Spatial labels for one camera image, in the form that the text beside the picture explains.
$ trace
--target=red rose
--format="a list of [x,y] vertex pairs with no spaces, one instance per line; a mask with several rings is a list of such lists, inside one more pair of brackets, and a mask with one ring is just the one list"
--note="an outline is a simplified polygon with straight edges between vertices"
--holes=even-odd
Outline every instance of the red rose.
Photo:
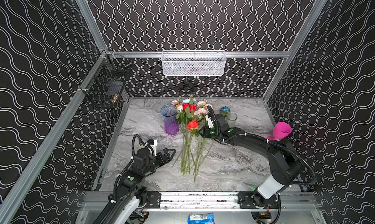
[[183,107],[184,110],[185,110],[187,107],[189,107],[189,104],[188,104],[188,103],[185,103],[185,104],[182,105],[182,107]]
[[194,104],[190,105],[190,112],[194,112],[196,109],[196,106]]
[[189,124],[187,125],[187,129],[188,129],[188,130],[197,129],[198,126],[199,126],[199,122],[197,122],[196,120],[192,120],[192,121],[189,122]]

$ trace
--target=purple gradient vase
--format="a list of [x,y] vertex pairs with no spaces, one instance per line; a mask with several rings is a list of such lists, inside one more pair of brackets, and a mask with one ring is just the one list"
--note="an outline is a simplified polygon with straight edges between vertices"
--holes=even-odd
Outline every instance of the purple gradient vase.
[[172,104],[166,104],[160,109],[164,118],[164,131],[169,135],[175,135],[180,130],[180,125],[176,119],[177,108]]

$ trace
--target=white wire basket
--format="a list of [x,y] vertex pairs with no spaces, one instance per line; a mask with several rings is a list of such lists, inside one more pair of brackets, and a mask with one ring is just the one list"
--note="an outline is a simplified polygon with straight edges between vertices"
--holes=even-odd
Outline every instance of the white wire basket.
[[222,76],[225,51],[162,51],[166,76]]

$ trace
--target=wavy line wallpaper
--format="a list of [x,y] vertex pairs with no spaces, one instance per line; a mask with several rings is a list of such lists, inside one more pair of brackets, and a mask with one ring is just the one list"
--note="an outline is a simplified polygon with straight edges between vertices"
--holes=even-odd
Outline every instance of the wavy line wallpaper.
[[286,51],[315,0],[87,0],[111,51]]
[[0,204],[99,52],[73,0],[0,0]]
[[[115,65],[124,59],[116,55]],[[137,58],[126,77],[132,97],[259,97],[270,84],[282,58],[227,58],[222,76],[165,76],[160,59]]]
[[374,22],[375,0],[329,0],[269,101],[329,224],[375,223]]
[[74,223],[120,113],[82,102],[11,223]]

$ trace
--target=marble tabletop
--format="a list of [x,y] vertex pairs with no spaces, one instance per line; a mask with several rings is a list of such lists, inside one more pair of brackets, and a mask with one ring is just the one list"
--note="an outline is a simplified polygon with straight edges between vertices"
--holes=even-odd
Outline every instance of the marble tabletop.
[[[211,144],[212,147],[200,168],[196,182],[194,183],[193,174],[182,176],[181,158],[175,163],[182,149],[182,134],[179,132],[174,136],[167,135],[163,129],[164,117],[160,114],[161,107],[169,104],[171,100],[131,99],[107,171],[101,179],[101,191],[112,190],[116,175],[129,162],[134,134],[139,134],[143,141],[149,138],[157,139],[157,152],[164,148],[177,151],[173,161],[147,177],[145,186],[149,190],[252,191],[269,175],[270,168],[265,157],[245,148],[225,146],[209,140],[203,155],[206,155]],[[263,137],[272,133],[273,125],[261,99],[209,99],[208,103],[213,105],[215,113],[219,113],[221,107],[229,107],[238,115],[236,126],[248,133]]]

